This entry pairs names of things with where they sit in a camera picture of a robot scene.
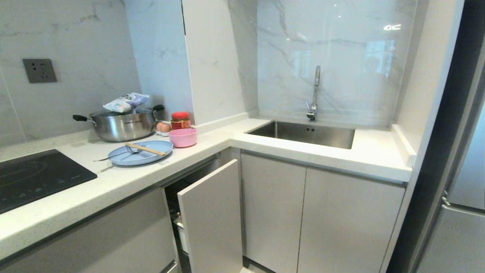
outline cabinet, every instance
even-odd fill
[[[156,188],[24,253],[0,272],[159,273],[175,259],[163,189]]]
[[[377,273],[404,188],[308,168],[299,273]]]
[[[192,272],[241,272],[238,160],[215,160],[191,179],[177,198]],[[0,272],[180,272],[168,208],[165,190],[152,188],[0,266]]]
[[[178,193],[193,273],[238,273],[243,268],[238,161]]]
[[[295,273],[306,167],[242,154],[246,256],[277,273]]]

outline gray outlet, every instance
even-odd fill
[[[54,67],[50,59],[23,59],[29,83],[57,82]]]

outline red jar lid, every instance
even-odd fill
[[[173,119],[188,119],[189,113],[187,113],[187,112],[175,112],[175,113],[172,113],[172,118]]]

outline plastic bag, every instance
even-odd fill
[[[103,105],[103,107],[113,112],[126,113],[144,104],[148,100],[148,98],[150,98],[149,95],[143,95],[133,92],[123,97],[119,97],[116,100]]]

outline pot handle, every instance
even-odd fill
[[[72,115],[72,119],[75,121],[88,121],[88,118],[81,115]]]
[[[153,107],[153,111],[160,111],[160,110],[165,110],[165,106],[158,104]]]
[[[94,124],[94,126],[97,126],[97,123],[92,120],[92,119],[88,119],[87,117],[85,116],[81,116],[81,115],[72,115],[72,119],[75,120],[75,121],[90,121]]]

